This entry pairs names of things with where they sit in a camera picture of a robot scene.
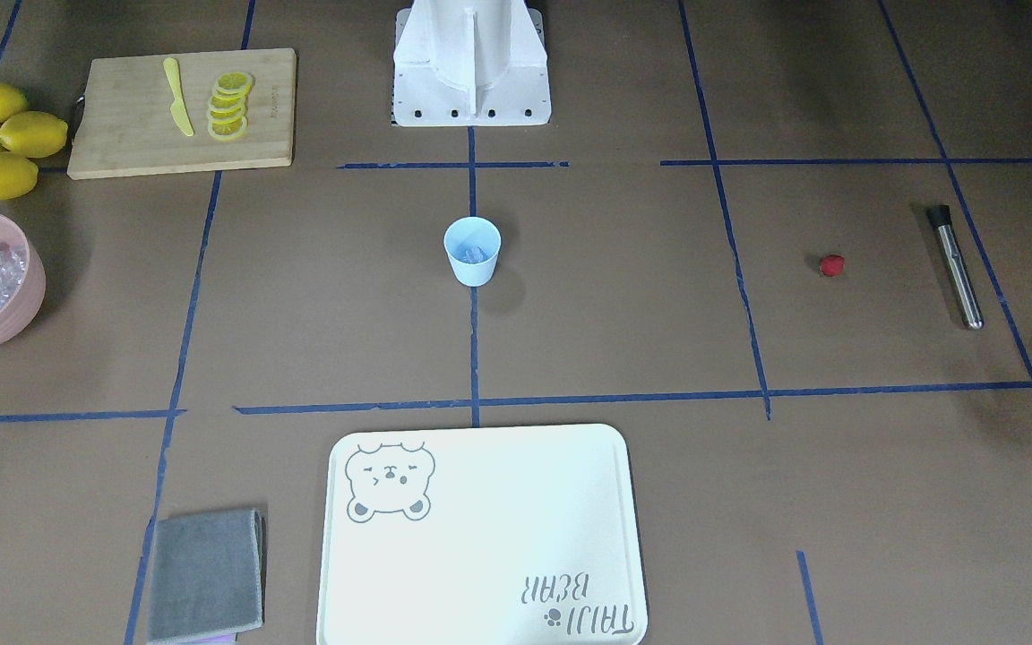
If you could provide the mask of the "clear ice cube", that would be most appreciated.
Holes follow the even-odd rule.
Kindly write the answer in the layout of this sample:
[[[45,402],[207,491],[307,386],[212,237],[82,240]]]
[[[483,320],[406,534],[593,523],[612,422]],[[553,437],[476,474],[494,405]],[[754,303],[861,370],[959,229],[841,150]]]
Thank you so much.
[[[492,257],[491,253],[483,246],[473,245],[467,250],[466,257],[472,262],[487,262]]]
[[[486,254],[479,248],[479,246],[464,245],[459,250],[458,258],[459,261],[464,262],[464,264],[479,264],[485,260]]]

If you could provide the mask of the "red strawberry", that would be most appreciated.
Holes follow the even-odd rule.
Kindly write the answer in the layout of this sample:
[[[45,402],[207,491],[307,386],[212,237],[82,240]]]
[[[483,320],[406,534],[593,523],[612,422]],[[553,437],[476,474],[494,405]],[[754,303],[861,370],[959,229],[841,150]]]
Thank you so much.
[[[819,271],[823,277],[834,278],[843,275],[847,260],[842,254],[826,254],[819,261]]]

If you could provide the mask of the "light blue plastic cup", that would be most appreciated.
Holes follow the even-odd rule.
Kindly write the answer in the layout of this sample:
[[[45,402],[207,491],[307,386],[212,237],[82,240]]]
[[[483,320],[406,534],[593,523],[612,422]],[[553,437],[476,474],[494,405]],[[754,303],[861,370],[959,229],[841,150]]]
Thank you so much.
[[[487,262],[464,264],[459,261],[459,250],[464,245],[483,246],[492,257]],[[493,277],[498,262],[503,237],[499,229],[490,220],[469,216],[452,223],[443,233],[443,250],[446,252],[453,275],[462,285],[475,288],[485,285]]]

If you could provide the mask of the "cream bear serving tray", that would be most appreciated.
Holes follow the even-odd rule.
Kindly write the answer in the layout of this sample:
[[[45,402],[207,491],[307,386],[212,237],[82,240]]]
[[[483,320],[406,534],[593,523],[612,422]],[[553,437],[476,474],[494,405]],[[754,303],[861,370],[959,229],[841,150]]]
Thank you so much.
[[[380,430],[333,445],[319,644],[639,644],[648,627],[618,429]]]

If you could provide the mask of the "lemon slice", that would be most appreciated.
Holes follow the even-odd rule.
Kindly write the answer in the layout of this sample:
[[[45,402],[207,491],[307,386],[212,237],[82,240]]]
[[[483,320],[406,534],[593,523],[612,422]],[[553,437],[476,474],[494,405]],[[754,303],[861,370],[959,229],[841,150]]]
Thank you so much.
[[[221,91],[213,91],[209,97],[208,109],[214,112],[228,112],[241,109],[247,103],[247,93],[225,94]]]
[[[249,118],[240,116],[230,121],[209,121],[206,123],[206,133],[216,142],[232,142],[241,138],[249,126]]]
[[[221,74],[212,86],[214,97],[245,97],[254,86],[254,75],[245,71],[229,71]]]
[[[229,124],[245,117],[245,106],[209,107],[206,111],[206,122],[209,124]]]

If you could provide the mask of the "grey folded cloth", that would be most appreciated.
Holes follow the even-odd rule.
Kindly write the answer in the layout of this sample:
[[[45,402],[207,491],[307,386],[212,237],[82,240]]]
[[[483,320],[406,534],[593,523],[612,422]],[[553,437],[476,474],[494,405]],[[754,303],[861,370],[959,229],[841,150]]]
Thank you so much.
[[[151,561],[146,641],[229,644],[263,625],[263,518],[258,509],[164,519]]]

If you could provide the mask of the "yellow plastic knife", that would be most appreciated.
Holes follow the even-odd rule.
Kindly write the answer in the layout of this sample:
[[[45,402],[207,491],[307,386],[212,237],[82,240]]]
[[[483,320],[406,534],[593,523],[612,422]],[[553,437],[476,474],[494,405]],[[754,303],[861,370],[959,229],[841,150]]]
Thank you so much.
[[[171,115],[173,123],[178,128],[178,131],[184,136],[194,136],[195,130],[192,122],[190,122],[188,107],[185,104],[185,95],[183,90],[183,82],[181,82],[181,71],[180,63],[173,56],[165,57],[163,62],[163,71],[165,77],[167,77],[168,88],[171,91],[171,103],[169,103],[169,114]]]

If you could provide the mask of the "bamboo cutting board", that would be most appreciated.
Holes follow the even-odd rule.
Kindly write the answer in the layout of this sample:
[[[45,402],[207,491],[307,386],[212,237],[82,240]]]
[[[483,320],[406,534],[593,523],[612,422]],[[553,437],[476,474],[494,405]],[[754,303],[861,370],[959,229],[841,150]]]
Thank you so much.
[[[165,55],[98,58],[83,91],[85,107],[71,143],[74,180],[285,167],[292,162],[297,91],[294,49],[178,53],[180,89],[195,133],[184,135],[169,111],[173,93]],[[211,94],[224,73],[250,73],[246,129],[221,142],[206,130]]]

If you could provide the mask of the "steel muddler black tip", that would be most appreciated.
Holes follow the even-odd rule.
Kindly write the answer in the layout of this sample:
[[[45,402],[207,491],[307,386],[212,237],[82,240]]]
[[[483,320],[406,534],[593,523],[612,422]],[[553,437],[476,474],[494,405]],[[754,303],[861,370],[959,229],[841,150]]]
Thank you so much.
[[[950,208],[945,204],[934,205],[925,209],[925,216],[941,246],[943,261],[950,277],[964,325],[970,330],[982,330],[983,312],[972,288],[969,270],[955,233]]]

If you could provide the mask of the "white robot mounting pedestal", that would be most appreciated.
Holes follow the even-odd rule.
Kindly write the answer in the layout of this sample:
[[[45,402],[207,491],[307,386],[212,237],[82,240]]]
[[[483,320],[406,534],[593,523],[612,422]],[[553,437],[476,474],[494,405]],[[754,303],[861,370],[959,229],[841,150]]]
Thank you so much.
[[[397,12],[392,58],[396,126],[550,121],[544,21],[524,1],[414,1]]]

